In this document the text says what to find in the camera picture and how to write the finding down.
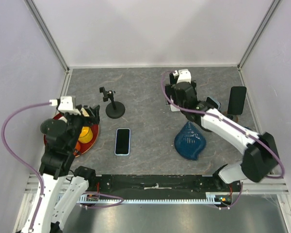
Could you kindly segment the black round phone stand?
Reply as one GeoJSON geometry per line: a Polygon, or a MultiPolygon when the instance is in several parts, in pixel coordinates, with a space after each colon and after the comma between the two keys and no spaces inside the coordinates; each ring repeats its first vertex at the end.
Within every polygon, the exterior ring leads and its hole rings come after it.
{"type": "Polygon", "coordinates": [[[100,87],[99,92],[103,94],[103,101],[111,101],[105,109],[105,112],[109,118],[118,119],[125,113],[125,106],[123,103],[114,100],[115,91],[106,91],[105,87],[100,87]]]}

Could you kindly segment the light blue phone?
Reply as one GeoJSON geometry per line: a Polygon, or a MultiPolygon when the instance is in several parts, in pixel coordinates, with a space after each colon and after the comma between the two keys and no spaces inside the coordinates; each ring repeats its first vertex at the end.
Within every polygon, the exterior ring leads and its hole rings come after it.
{"type": "Polygon", "coordinates": [[[117,156],[127,156],[130,153],[131,131],[129,128],[116,130],[114,153],[117,156]]]}

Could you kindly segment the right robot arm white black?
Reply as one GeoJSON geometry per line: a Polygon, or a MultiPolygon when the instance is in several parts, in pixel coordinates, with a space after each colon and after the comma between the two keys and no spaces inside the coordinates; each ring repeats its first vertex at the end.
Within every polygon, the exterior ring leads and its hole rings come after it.
{"type": "Polygon", "coordinates": [[[213,98],[199,100],[194,81],[161,83],[161,88],[168,104],[180,110],[189,121],[203,130],[222,137],[242,154],[242,161],[224,165],[217,170],[217,176],[212,179],[216,190],[224,191],[230,183],[238,180],[258,183],[264,178],[271,178],[270,172],[276,166],[281,168],[277,178],[284,176],[285,169],[275,139],[270,133],[260,134],[240,126],[228,115],[221,113],[219,102],[213,98]]]}

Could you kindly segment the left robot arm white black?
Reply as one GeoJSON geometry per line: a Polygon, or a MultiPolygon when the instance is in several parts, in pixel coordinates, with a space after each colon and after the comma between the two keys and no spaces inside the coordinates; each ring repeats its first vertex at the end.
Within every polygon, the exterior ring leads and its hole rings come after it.
{"type": "Polygon", "coordinates": [[[38,186],[31,212],[21,230],[23,233],[61,233],[77,200],[97,185],[95,170],[80,167],[72,177],[70,188],[57,199],[75,159],[82,128],[100,122],[99,105],[78,105],[76,109],[77,115],[64,113],[66,121],[49,118],[41,124],[40,131],[46,140],[39,168],[43,183],[38,186]]]}

